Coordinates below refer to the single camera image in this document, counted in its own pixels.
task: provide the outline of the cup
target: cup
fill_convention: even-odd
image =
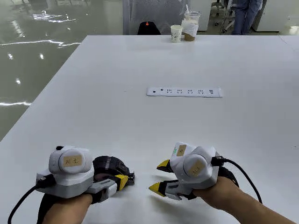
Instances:
[[[185,18],[182,21],[183,26],[183,34],[185,35],[185,41],[194,41],[198,25],[199,25],[199,18],[201,16],[200,12],[185,12]]]
[[[172,25],[171,29],[171,42],[179,43],[181,42],[183,27],[181,25]]]

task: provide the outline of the power strip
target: power strip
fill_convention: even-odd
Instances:
[[[223,97],[221,88],[149,87],[148,96],[162,97]]]

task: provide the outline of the round knob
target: round knob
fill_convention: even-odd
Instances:
[[[198,154],[191,154],[184,160],[184,171],[189,177],[198,177],[207,167],[206,159]]]

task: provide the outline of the black strap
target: black strap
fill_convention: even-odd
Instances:
[[[226,178],[232,180],[232,182],[234,182],[235,185],[237,185],[237,187],[239,187],[239,184],[238,184],[238,181],[237,181],[235,175],[231,171],[226,169],[225,167],[222,167],[222,166],[219,167],[218,176],[223,176],[223,177],[226,177]]]

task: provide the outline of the person's legs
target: person's legs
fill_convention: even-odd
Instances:
[[[244,20],[242,35],[249,34],[249,30],[252,26],[254,19],[256,18],[256,14],[262,4],[262,0],[250,0],[249,8],[247,10],[247,15]]]
[[[249,7],[250,0],[238,0],[235,10],[235,25],[233,35],[241,35],[245,16]]]

